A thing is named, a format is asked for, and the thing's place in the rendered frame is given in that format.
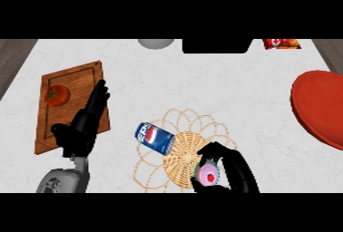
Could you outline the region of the red bowl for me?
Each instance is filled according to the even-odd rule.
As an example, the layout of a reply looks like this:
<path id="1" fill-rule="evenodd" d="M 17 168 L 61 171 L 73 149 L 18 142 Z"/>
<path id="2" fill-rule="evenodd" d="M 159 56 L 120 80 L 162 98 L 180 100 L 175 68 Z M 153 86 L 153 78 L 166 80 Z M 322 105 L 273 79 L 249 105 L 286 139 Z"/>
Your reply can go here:
<path id="1" fill-rule="evenodd" d="M 343 150 L 343 75 L 310 71 L 293 82 L 290 102 L 308 133 Z"/>

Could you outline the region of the brown wooden cutting board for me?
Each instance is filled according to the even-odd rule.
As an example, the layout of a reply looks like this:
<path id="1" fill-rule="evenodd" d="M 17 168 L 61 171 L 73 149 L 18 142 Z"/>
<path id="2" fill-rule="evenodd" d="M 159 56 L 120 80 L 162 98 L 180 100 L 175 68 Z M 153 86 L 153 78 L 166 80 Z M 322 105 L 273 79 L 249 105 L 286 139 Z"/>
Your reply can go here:
<path id="1" fill-rule="evenodd" d="M 51 132 L 55 123 L 72 124 L 76 114 L 85 108 L 94 87 L 104 80 L 103 63 L 100 61 L 82 66 L 54 72 L 42 76 L 41 102 L 36 129 L 36 154 L 42 154 L 60 146 Z M 51 86 L 63 85 L 70 90 L 67 104 L 52 107 L 45 102 L 45 97 Z M 110 130 L 109 108 L 106 108 L 100 121 L 98 132 Z"/>

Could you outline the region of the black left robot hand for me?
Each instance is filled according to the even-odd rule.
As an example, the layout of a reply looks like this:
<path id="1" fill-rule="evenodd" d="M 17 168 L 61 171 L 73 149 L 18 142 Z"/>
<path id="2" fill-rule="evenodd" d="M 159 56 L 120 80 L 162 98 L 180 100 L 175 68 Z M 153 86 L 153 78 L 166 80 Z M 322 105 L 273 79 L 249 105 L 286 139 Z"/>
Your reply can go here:
<path id="1" fill-rule="evenodd" d="M 94 150 L 100 121 L 109 104 L 107 81 L 101 80 L 94 87 L 88 104 L 79 110 L 70 125 L 55 123 L 51 132 L 57 139 L 57 145 L 64 148 L 64 157 L 86 158 Z"/>

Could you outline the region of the grey round object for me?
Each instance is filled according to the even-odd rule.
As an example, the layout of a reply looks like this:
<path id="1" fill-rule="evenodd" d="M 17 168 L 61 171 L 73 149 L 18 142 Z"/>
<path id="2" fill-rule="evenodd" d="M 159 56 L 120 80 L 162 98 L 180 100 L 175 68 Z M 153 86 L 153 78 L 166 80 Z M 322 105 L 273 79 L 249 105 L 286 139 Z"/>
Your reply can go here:
<path id="1" fill-rule="evenodd" d="M 174 39 L 140 39 L 140 44 L 153 50 L 165 49 L 174 42 Z"/>

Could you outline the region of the pink frosted cupcake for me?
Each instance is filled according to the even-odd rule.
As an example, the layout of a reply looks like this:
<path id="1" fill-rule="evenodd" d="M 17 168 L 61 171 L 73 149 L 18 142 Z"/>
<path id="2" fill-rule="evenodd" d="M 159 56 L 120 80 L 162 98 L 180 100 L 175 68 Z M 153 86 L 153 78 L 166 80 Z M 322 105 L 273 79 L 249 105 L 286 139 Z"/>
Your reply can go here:
<path id="1" fill-rule="evenodd" d="M 221 168 L 214 160 L 208 160 L 205 165 L 194 167 L 194 177 L 205 187 L 215 186 L 221 180 Z"/>

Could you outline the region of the blue soda can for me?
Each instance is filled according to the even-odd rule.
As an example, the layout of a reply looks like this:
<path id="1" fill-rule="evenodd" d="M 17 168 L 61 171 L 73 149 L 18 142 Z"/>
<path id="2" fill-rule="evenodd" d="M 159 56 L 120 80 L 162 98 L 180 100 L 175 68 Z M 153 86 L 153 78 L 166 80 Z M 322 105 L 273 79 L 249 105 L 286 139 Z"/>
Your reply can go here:
<path id="1" fill-rule="evenodd" d="M 151 123 L 143 122 L 137 128 L 137 140 L 166 156 L 172 151 L 177 137 Z"/>

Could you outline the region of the black appliance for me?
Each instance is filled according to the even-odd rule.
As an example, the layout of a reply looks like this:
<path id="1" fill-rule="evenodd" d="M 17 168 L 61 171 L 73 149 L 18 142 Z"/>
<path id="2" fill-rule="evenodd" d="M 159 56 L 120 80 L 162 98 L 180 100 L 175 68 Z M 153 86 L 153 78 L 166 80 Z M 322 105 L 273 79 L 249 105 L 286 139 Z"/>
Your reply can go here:
<path id="1" fill-rule="evenodd" d="M 186 53 L 245 53 L 251 49 L 252 39 L 184 39 Z"/>

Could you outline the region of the red tomato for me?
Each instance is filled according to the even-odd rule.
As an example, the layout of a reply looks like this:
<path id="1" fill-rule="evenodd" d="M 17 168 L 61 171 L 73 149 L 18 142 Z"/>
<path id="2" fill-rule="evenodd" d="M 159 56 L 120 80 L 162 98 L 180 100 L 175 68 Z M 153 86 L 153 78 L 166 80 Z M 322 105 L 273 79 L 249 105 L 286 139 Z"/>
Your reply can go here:
<path id="1" fill-rule="evenodd" d="M 51 86 L 45 97 L 47 104 L 52 107 L 58 107 L 67 104 L 69 99 L 70 90 L 67 89 L 67 87 L 63 85 Z"/>

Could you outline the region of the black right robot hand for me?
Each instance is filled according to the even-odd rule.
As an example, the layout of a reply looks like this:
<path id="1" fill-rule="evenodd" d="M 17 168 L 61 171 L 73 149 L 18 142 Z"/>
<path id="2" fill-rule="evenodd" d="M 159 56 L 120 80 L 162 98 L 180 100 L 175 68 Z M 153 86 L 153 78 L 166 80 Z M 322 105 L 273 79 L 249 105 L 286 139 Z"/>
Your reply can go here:
<path id="1" fill-rule="evenodd" d="M 197 151 L 197 154 L 202 156 L 202 161 L 199 163 L 200 169 L 209 162 L 214 166 L 218 166 L 220 161 L 222 162 L 230 183 L 228 188 L 214 184 L 208 186 L 199 176 L 191 177 L 193 188 L 197 193 L 234 194 L 261 192 L 249 163 L 237 150 L 227 148 L 220 142 L 211 142 L 209 145 Z"/>

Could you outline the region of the red snack bag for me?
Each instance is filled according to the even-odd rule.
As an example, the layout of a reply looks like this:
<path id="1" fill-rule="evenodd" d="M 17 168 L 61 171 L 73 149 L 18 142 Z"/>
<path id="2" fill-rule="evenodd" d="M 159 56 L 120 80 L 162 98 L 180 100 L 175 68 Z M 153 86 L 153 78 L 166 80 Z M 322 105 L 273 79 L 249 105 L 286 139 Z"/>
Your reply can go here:
<path id="1" fill-rule="evenodd" d="M 301 49 L 301 43 L 296 39 L 264 39 L 265 49 Z"/>

